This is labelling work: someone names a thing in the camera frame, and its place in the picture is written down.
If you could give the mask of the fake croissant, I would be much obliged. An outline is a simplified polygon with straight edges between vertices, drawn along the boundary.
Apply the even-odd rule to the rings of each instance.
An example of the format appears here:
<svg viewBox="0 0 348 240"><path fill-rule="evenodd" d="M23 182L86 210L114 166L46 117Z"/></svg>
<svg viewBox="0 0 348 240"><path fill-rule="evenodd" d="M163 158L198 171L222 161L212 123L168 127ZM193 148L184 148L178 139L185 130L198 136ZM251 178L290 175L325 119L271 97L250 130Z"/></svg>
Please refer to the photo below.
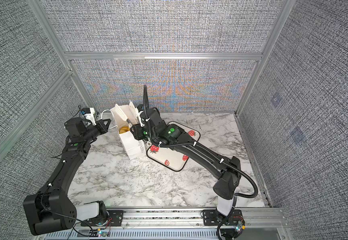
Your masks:
<svg viewBox="0 0 348 240"><path fill-rule="evenodd" d="M119 130L119 134L124 134L124 133L129 132L129 131L130 131L130 128L124 126Z"/></svg>

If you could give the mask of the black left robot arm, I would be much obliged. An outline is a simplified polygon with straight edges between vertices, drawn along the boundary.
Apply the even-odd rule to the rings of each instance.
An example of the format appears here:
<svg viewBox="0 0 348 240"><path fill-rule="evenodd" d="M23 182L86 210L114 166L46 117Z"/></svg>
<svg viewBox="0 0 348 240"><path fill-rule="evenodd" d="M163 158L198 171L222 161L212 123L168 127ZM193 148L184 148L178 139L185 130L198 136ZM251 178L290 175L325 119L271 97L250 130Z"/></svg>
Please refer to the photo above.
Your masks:
<svg viewBox="0 0 348 240"><path fill-rule="evenodd" d="M74 229L76 223L92 228L109 219L104 202L95 201L75 206L68 198L71 182L100 135L108 132L111 119L95 119L94 109L79 110L77 116L65 122L68 131L65 146L58 156L59 164L47 182L23 202L30 232L34 236Z"/></svg>

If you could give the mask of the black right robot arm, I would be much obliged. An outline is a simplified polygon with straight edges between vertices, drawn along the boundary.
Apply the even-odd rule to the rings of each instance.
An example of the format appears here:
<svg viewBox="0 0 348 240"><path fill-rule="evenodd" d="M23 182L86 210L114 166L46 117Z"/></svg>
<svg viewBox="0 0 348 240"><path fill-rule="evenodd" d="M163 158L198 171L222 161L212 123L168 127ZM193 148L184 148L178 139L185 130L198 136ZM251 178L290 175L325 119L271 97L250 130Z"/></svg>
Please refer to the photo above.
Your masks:
<svg viewBox="0 0 348 240"><path fill-rule="evenodd" d="M193 139L186 130L177 124L167 124L161 118L157 108L150 108L148 101L135 107L130 106L136 123L131 132L136 140L150 141L152 146L160 150L166 148L181 153L194 160L208 170L217 182L213 186L218 195L217 211L227 216L236 203L235 190L245 174L241 171L240 160L229 159L208 149Z"/></svg>

